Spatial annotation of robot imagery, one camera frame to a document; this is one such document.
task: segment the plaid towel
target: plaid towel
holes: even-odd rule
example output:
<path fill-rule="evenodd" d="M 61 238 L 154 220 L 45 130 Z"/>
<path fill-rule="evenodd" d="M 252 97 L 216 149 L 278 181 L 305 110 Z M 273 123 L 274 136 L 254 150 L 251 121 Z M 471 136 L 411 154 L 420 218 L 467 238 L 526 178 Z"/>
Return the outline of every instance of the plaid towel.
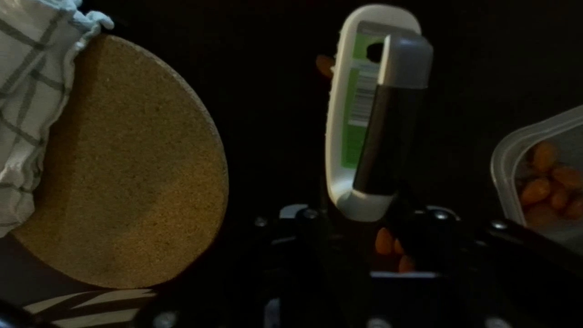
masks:
<path fill-rule="evenodd" d="M 32 212 L 48 127 L 72 87 L 74 57 L 99 28 L 79 0 L 0 0 L 0 238 Z"/>

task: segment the striped fabric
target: striped fabric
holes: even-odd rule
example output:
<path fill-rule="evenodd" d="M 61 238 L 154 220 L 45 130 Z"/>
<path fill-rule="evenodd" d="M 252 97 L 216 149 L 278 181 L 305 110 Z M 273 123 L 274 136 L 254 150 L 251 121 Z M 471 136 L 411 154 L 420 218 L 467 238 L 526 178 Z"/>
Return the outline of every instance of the striped fabric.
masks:
<path fill-rule="evenodd" d="M 79 0 L 0 0 L 0 238 L 32 212 L 48 127 L 72 87 L 72 59 L 99 28 Z"/>
<path fill-rule="evenodd" d="M 41 323 L 61 328 L 129 327 L 134 314 L 154 298 L 149 291 L 83 292 L 25 307 Z"/>

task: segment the cork board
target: cork board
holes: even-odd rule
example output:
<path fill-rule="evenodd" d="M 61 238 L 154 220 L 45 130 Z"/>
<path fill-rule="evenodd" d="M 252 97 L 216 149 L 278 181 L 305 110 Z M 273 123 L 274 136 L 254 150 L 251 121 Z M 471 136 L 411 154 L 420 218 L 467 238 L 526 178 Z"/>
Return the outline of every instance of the cork board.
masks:
<path fill-rule="evenodd" d="M 209 247 L 227 205 L 203 105 L 169 67 L 116 37 L 76 59 L 43 167 L 36 214 L 14 236 L 50 269 L 103 289 L 172 280 Z"/>

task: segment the checkered cloth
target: checkered cloth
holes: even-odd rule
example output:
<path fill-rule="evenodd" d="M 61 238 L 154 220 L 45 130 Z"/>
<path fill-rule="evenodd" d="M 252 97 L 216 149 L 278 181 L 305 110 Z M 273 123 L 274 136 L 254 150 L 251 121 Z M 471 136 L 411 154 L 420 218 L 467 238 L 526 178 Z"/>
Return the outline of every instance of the checkered cloth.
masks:
<path fill-rule="evenodd" d="M 112 28 L 79 0 L 0 0 L 0 238 L 34 212 L 48 127 L 72 87 L 74 57 Z"/>

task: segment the clear plastic container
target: clear plastic container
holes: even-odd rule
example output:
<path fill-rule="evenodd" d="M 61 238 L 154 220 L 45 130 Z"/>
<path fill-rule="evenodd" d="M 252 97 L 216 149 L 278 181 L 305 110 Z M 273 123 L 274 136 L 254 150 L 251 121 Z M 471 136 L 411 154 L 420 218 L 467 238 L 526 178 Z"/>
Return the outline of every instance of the clear plastic container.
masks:
<path fill-rule="evenodd" d="M 540 145 L 555 150 L 555 161 L 548 172 L 535 170 Z M 573 174 L 566 185 L 577 185 L 583 179 L 583 107 L 549 118 L 542 123 L 520 128 L 504 138 L 491 156 L 491 179 L 506 220 L 557 241 L 577 254 L 583 254 L 583 216 L 577 216 L 577 205 L 583 210 L 583 187 L 564 187 L 560 174 Z M 542 183 L 537 196 L 540 201 L 531 203 L 533 181 Z M 559 190 L 566 196 L 564 209 L 555 203 Z M 533 221 L 533 214 L 542 212 L 546 218 Z"/>

